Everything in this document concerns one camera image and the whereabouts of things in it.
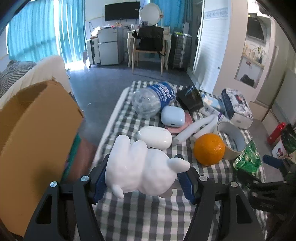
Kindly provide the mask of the white rabbit figurine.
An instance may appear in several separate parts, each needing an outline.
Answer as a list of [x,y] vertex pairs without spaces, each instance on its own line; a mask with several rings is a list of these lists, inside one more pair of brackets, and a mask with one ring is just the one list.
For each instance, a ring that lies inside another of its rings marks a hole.
[[166,198],[172,195],[177,174],[190,167],[182,158],[169,158],[158,149],[148,149],[144,141],[131,144],[128,136],[119,135],[108,157],[105,182],[120,199],[134,191]]

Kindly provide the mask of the orange fruit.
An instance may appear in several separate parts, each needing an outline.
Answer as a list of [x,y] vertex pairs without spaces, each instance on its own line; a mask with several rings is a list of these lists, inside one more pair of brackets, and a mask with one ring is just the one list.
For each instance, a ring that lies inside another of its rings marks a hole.
[[211,166],[219,163],[225,153],[225,144],[218,135],[207,133],[199,137],[193,149],[196,160],[204,165]]

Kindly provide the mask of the tape roll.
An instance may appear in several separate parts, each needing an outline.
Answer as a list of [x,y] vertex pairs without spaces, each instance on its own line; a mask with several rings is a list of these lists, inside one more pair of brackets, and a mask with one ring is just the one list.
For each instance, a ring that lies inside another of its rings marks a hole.
[[246,148],[246,141],[243,137],[243,134],[233,124],[225,121],[221,121],[217,124],[214,133],[219,135],[220,133],[224,133],[231,141],[231,143],[234,145],[228,146],[225,144],[225,153],[223,156],[223,159],[225,160],[235,160],[241,153],[244,152]]

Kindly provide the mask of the white oval earbud case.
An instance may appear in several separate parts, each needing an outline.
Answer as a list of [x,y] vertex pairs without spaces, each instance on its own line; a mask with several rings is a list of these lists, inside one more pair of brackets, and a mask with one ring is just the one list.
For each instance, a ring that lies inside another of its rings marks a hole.
[[166,150],[172,143],[171,133],[158,126],[144,126],[137,132],[137,140],[142,140],[148,148]]

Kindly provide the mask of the white foam tube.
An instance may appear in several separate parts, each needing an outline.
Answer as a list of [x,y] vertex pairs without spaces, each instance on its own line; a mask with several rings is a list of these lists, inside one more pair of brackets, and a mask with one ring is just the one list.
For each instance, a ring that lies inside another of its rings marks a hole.
[[185,142],[189,137],[193,136],[196,140],[207,133],[213,133],[215,127],[218,123],[218,116],[212,114],[206,118],[202,118],[191,125],[186,129],[181,131],[177,136],[172,140],[172,145],[179,145]]

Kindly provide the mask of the light blue earbud case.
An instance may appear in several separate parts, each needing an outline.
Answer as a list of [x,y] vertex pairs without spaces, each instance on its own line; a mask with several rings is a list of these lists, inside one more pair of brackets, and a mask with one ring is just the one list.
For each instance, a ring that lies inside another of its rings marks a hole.
[[181,127],[185,124],[185,111],[176,106],[165,106],[161,111],[161,122],[166,126]]

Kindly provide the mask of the blue floral tissue pack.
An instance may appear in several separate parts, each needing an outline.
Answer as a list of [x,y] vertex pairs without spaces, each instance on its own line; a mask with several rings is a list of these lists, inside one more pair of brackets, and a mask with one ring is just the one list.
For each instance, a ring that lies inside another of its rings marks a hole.
[[229,121],[226,116],[224,105],[220,98],[214,97],[206,92],[201,92],[203,107],[199,110],[204,116],[216,115],[218,121]]

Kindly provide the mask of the clear jar blue label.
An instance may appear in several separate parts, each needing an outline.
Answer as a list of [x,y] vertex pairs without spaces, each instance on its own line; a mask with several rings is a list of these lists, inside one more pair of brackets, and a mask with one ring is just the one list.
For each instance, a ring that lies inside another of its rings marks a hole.
[[132,106],[142,118],[151,118],[176,101],[177,89],[169,82],[141,88],[132,95]]

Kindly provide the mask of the green plastic bag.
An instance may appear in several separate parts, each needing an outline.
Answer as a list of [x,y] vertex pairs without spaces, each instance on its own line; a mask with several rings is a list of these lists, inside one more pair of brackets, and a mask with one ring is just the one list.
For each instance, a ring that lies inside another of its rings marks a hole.
[[233,168],[235,170],[243,170],[255,176],[260,166],[261,159],[259,152],[254,141],[251,140],[245,150],[234,161]]

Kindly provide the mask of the checkered tablecloth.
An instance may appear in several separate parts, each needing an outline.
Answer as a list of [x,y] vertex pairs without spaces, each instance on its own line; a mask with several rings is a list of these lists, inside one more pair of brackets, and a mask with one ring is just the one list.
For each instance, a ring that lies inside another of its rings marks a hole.
[[[93,166],[110,153],[118,135],[127,135],[130,142],[137,140],[137,132],[143,126],[161,126],[160,115],[153,118],[140,118],[132,107],[132,95],[138,89],[155,84],[153,81],[134,81],[128,93],[121,98],[116,110],[114,123],[99,143]],[[216,183],[228,184],[236,180],[232,163],[222,159],[218,164],[202,166],[193,156],[195,139],[190,137],[181,145],[169,147],[164,153],[171,158],[182,155],[192,163],[199,174]],[[194,206],[185,198],[182,190],[173,190],[168,198],[146,196],[138,191],[125,194],[124,199],[115,197],[110,189],[94,207],[100,230],[105,240],[183,240],[188,230]],[[214,216],[208,240],[215,240],[220,204],[215,202]]]

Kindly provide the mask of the cardboard box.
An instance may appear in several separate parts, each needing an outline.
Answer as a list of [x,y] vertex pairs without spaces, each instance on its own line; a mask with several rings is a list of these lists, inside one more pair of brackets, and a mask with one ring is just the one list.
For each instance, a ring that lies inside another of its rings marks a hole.
[[60,181],[83,113],[47,80],[20,90],[1,109],[1,220],[24,236],[51,181]]

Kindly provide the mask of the black glossy box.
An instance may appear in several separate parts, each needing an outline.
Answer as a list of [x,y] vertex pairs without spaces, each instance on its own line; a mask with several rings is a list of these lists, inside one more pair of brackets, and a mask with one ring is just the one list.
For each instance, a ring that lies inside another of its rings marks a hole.
[[203,108],[203,101],[199,90],[195,86],[189,86],[177,92],[177,101],[181,107],[190,113]]

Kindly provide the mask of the white drawer cabinet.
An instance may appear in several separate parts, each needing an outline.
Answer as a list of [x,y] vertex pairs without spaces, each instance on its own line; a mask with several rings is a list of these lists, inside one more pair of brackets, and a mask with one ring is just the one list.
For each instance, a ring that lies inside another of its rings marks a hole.
[[89,67],[100,64],[99,41],[98,37],[92,37],[86,40]]

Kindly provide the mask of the bed with beige cover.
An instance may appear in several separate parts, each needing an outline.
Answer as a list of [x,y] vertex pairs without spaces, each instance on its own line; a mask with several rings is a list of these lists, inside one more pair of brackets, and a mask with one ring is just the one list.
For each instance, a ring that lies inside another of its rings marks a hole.
[[54,79],[59,82],[68,93],[73,93],[70,80],[66,73],[65,63],[61,56],[53,55],[43,58],[23,77],[17,80],[1,97],[1,109],[20,90],[45,80]]

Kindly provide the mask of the black suitcase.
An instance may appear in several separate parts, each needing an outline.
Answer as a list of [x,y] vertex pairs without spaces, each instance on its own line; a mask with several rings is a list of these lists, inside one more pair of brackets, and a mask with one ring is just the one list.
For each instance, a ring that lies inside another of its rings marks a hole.
[[168,66],[170,68],[187,69],[191,59],[192,36],[173,32]]

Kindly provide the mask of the white mini fridge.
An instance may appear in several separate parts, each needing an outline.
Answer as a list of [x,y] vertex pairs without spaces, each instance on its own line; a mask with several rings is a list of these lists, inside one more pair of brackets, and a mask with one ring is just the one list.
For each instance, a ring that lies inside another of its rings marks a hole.
[[98,31],[101,65],[118,65],[124,59],[123,28],[105,28]]

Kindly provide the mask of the white dressing table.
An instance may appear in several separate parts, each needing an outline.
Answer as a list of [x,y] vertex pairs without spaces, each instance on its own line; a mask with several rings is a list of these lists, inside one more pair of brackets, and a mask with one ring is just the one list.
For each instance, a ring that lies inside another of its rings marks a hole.
[[[172,34],[170,33],[170,27],[169,26],[162,26],[164,28],[164,40],[165,40],[165,68],[168,70],[168,59],[169,59],[169,54],[171,50],[171,36]],[[127,40],[126,40],[126,45],[127,45],[127,52],[128,52],[128,64],[127,66],[130,67],[132,64],[132,45],[134,42],[134,37],[132,36],[133,31],[128,31],[127,32]]]

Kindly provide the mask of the black backpack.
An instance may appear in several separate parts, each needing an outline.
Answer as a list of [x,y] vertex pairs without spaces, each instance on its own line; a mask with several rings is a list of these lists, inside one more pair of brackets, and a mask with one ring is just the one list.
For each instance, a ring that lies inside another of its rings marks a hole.
[[133,31],[132,36],[138,39],[136,50],[157,52],[159,56],[163,54],[164,48],[164,28],[158,26],[144,26]]

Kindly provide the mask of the blue curtain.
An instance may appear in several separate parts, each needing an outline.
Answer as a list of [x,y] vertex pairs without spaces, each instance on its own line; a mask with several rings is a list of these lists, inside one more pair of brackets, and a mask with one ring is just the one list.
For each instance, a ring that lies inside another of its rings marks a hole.
[[86,51],[85,1],[30,1],[9,22],[6,45],[11,60],[40,61],[59,55],[81,61]]

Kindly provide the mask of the black television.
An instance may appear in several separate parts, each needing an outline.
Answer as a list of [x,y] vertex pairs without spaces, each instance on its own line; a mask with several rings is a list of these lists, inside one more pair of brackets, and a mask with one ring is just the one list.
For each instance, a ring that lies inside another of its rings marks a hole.
[[140,10],[139,1],[130,1],[117,4],[107,4],[104,8],[105,21],[138,19]]

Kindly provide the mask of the round white mirror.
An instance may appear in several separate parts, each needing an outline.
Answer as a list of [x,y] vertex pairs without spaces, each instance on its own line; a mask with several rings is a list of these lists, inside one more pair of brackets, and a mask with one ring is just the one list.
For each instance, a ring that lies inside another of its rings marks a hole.
[[155,3],[149,3],[145,5],[140,13],[141,21],[148,22],[149,25],[155,25],[161,20],[161,9]]

